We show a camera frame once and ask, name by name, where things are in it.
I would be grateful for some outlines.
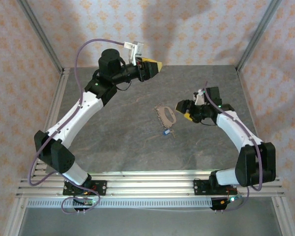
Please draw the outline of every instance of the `gray work surface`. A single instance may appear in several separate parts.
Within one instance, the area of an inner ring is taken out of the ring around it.
[[[94,68],[79,68],[83,87]],[[223,103],[229,103],[239,118],[255,132],[245,96],[231,65],[164,66],[154,78],[133,80],[127,91],[118,91],[78,133],[70,147],[78,164],[87,172],[209,170],[233,167],[238,158],[232,141],[217,126],[188,121],[182,114],[173,125],[175,138],[164,128],[154,107],[175,110],[176,104],[192,99],[193,92],[218,86]],[[124,89],[128,84],[119,85]],[[79,98],[73,69],[65,88],[59,119]]]
[[[95,208],[65,215],[59,208],[28,208],[19,236],[280,236],[271,198],[250,198],[242,208],[179,212]]]

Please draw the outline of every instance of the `perforated metal strip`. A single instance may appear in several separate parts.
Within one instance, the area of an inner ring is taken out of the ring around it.
[[[63,199],[30,198],[28,208],[60,208]],[[64,207],[81,206],[71,200],[64,202]],[[189,208],[211,207],[211,198],[164,198],[164,199],[101,199],[99,208]]]

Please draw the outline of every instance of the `aluminum frame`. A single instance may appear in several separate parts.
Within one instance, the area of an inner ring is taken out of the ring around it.
[[[45,130],[56,123],[61,100],[66,86],[69,68],[64,69],[64,74],[59,80],[57,92],[51,104]],[[32,180],[39,180],[46,175],[47,166],[38,161],[33,169]],[[120,199],[190,199],[195,200],[199,196],[194,195],[193,180],[195,178],[208,179],[211,171],[142,171],[142,172],[106,172],[92,174],[94,179],[105,179],[107,194],[103,199],[119,201]],[[63,178],[51,176],[37,187],[29,187],[26,179],[21,180],[17,190],[11,215],[4,232],[5,236],[16,236],[19,233],[25,209],[29,200],[64,199],[62,195]],[[282,181],[279,177],[274,182],[264,183],[261,192],[250,191],[250,197],[271,197],[275,208],[276,217],[283,236],[295,236],[295,225],[284,194]],[[238,187],[238,190],[246,196],[247,190]]]
[[[62,73],[63,67],[55,53],[53,47],[51,46],[44,30],[42,29],[40,23],[38,22],[37,18],[33,10],[30,7],[30,4],[27,0],[17,0],[18,4],[20,5],[21,9],[23,10],[25,16],[29,20],[30,25],[32,26],[33,30],[35,31],[37,37],[39,38],[40,42],[42,43],[43,47],[45,48],[47,54],[49,55],[51,61],[53,62],[54,66],[56,67],[59,74]]]
[[[266,30],[268,24],[270,23],[273,15],[275,14],[277,8],[279,7],[282,0],[272,0],[266,9],[263,17],[261,18],[261,21],[252,36],[251,40],[249,41],[247,48],[245,49],[243,55],[241,56],[241,59],[239,60],[236,71],[240,72],[241,69],[244,67],[245,63],[250,58],[251,54],[253,53],[255,47],[257,46],[260,38],[262,37],[264,31]]]

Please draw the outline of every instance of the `white bracket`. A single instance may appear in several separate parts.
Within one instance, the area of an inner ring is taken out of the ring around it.
[[[195,102],[195,105],[197,106],[204,105],[205,94],[203,93],[203,89],[198,90],[198,93],[196,95],[193,94],[193,101]]]
[[[143,52],[143,43],[134,41],[133,43],[125,42],[123,47],[130,50],[129,52],[129,62],[136,65],[136,56],[141,56]]]

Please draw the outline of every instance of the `metal extrusion bar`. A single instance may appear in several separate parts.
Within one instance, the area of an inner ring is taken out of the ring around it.
[[[245,63],[248,61],[249,57],[251,56],[252,52],[254,51],[256,45],[258,44],[261,36],[263,35],[264,31],[266,30],[270,20],[272,19],[274,13],[276,12],[278,6],[280,5],[282,0],[272,0],[269,7],[265,11],[255,34],[252,36],[245,52],[243,53],[238,65],[236,66],[237,71],[241,71]]]
[[[60,208],[64,198],[30,198],[27,208]],[[73,201],[65,201],[64,208],[83,206]],[[212,207],[211,198],[145,198],[145,199],[101,199],[96,208],[191,208],[191,207]]]
[[[286,197],[272,197],[275,213],[283,236],[295,236],[295,224]]]
[[[49,112],[48,112],[47,119],[46,119],[46,123],[44,125],[44,130],[45,131],[47,129],[49,129],[50,127],[52,127],[53,125],[55,125],[56,122],[57,122],[59,109],[60,109],[60,105],[61,105],[61,102],[62,102],[65,86],[66,86],[68,78],[69,78],[69,74],[70,74],[70,68],[63,69],[63,73],[60,76],[60,79],[58,81],[56,92],[54,94],[53,101],[52,101],[52,103],[50,105]],[[47,165],[44,162],[42,162],[41,160],[38,160],[37,163],[36,163],[35,168],[32,171],[31,176],[33,176],[34,170],[37,169],[37,165],[44,165],[45,166],[44,170],[49,168],[49,167],[47,167]]]
[[[19,234],[27,205],[28,205],[27,198],[20,198],[20,199],[16,198],[14,200],[11,214],[3,233],[4,236],[16,236]]]
[[[44,171],[35,171],[32,180],[39,180],[44,175]],[[210,171],[107,172],[93,174],[92,179],[107,181],[103,198],[199,198],[194,195],[193,180],[208,179],[209,175]],[[51,176],[37,187],[29,187],[26,181],[21,181],[17,197],[63,198],[63,178],[60,176]],[[247,194],[245,187],[238,187],[238,190],[244,196]],[[251,190],[250,196],[284,196],[282,182],[277,178],[274,182],[264,183],[261,192]]]
[[[35,31],[36,35],[38,36],[40,42],[43,44],[46,52],[50,56],[50,59],[52,60],[53,64],[55,65],[57,71],[59,74],[62,73],[62,65],[53,49],[51,46],[46,34],[44,33],[41,25],[39,24],[37,18],[35,17],[35,14],[33,13],[29,3],[27,0],[17,0],[19,3],[21,9],[23,10],[24,14],[28,18],[33,30]]]

